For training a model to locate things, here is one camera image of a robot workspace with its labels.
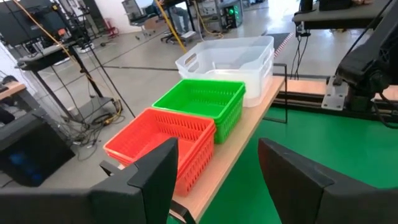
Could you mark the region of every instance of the red plastic basket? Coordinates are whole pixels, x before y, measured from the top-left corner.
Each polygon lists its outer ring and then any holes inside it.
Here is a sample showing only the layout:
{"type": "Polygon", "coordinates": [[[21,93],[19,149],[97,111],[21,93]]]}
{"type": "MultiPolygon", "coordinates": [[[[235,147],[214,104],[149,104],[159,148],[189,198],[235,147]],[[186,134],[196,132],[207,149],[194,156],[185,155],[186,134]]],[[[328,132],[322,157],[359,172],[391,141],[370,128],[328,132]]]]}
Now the red plastic basket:
{"type": "Polygon", "coordinates": [[[171,137],[178,137],[175,193],[186,196],[213,156],[213,119],[148,108],[105,145],[106,153],[128,166],[171,137]]]}

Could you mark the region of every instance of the green plastic basket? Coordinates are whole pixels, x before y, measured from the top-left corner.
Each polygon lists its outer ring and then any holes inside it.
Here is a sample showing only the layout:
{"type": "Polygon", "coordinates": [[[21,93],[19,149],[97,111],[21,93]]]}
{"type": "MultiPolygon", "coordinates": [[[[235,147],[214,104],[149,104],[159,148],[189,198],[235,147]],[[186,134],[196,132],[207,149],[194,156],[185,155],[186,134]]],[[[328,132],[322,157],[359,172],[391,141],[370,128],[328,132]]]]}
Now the green plastic basket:
{"type": "Polygon", "coordinates": [[[244,82],[184,79],[152,106],[213,118],[215,143],[223,143],[242,115],[244,82]]]}

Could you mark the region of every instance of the wooden board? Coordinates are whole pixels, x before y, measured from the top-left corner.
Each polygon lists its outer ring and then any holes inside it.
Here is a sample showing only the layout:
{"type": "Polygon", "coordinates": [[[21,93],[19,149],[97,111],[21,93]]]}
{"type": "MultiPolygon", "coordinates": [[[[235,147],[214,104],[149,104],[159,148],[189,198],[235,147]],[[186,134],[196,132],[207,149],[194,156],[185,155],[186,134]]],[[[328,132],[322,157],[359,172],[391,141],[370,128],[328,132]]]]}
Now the wooden board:
{"type": "Polygon", "coordinates": [[[8,90],[1,92],[0,93],[0,100],[11,96],[12,94],[15,94],[21,90],[24,90],[26,87],[24,84],[19,83],[19,82],[10,82],[6,84],[6,87],[8,87],[8,90]]]}
{"type": "Polygon", "coordinates": [[[243,114],[224,144],[216,145],[215,153],[206,169],[187,197],[173,199],[188,208],[198,222],[223,184],[253,132],[274,101],[278,90],[284,84],[283,77],[273,77],[272,85],[259,106],[243,108],[243,114]]]}
{"type": "MultiPolygon", "coordinates": [[[[326,93],[326,82],[324,80],[288,80],[287,83],[288,92],[316,95],[324,95],[326,93]]],[[[396,85],[390,86],[383,93],[389,100],[398,100],[398,86],[396,85]]]]}

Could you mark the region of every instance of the table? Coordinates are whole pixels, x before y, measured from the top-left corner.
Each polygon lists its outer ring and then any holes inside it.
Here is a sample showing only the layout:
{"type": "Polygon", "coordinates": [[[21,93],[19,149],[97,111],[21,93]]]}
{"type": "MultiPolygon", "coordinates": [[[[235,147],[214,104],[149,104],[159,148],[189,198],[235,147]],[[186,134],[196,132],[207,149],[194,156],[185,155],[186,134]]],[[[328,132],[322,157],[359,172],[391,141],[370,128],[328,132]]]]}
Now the table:
{"type": "MultiPolygon", "coordinates": [[[[313,5],[313,12],[296,12],[292,20],[296,26],[303,22],[304,29],[360,29],[367,27],[387,2],[388,0],[377,0],[372,4],[351,6],[348,9],[334,11],[319,11],[319,2],[316,2],[313,5]]],[[[395,2],[396,0],[391,2],[382,16],[389,12],[395,2]]],[[[371,28],[375,28],[381,19],[382,17],[371,28]]]]}
{"type": "Polygon", "coordinates": [[[35,98],[27,91],[26,86],[19,82],[9,82],[5,84],[8,90],[0,93],[0,100],[12,96],[18,103],[18,108],[24,111],[30,111],[40,107],[35,98]]]}
{"type": "Polygon", "coordinates": [[[0,93],[0,100],[26,89],[26,86],[19,82],[10,82],[5,86],[8,87],[8,90],[0,93]]]}
{"type": "Polygon", "coordinates": [[[217,194],[218,189],[220,189],[225,178],[238,160],[283,84],[283,77],[272,78],[272,85],[262,103],[253,108],[243,108],[242,118],[228,139],[224,144],[215,146],[213,158],[188,196],[173,196],[173,200],[186,207],[197,222],[217,194]]]}

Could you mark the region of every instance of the translucent storage box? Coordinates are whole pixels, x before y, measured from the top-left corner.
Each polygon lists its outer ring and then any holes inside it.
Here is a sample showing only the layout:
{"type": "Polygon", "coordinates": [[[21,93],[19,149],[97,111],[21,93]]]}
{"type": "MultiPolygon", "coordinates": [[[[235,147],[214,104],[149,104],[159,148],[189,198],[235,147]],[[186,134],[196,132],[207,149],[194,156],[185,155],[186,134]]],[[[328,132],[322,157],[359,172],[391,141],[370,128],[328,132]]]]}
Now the translucent storage box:
{"type": "Polygon", "coordinates": [[[272,80],[274,38],[269,36],[201,42],[175,63],[182,78],[242,81],[243,106],[257,106],[272,80]]]}

